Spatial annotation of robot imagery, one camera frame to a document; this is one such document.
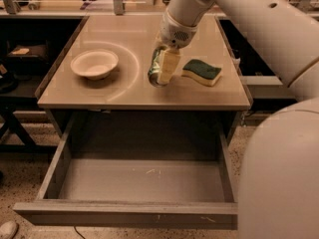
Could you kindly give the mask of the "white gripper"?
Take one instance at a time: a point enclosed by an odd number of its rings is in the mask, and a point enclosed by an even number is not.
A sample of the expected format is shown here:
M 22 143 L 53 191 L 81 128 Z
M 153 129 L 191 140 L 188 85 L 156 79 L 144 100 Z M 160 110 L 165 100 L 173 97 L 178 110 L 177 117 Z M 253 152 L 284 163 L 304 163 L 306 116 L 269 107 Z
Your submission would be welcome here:
M 161 50 L 159 53 L 157 82 L 160 85 L 169 83 L 180 60 L 180 52 L 177 49 L 188 46 L 196 31 L 197 25 L 188 26 L 186 23 L 175 20 L 168 11 L 163 13 L 156 36 L 156 46 L 172 49 Z

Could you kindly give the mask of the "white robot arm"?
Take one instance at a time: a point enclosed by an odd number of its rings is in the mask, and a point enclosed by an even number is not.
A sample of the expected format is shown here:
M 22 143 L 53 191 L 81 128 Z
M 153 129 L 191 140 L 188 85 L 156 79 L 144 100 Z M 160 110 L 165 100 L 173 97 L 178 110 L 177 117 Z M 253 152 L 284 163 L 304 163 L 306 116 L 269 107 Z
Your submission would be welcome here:
M 262 98 L 295 104 L 264 120 L 251 136 L 238 185 L 239 239 L 319 239 L 319 23 L 283 0 L 170 0 L 160 36 L 192 34 L 218 6 L 272 70 L 243 82 Z

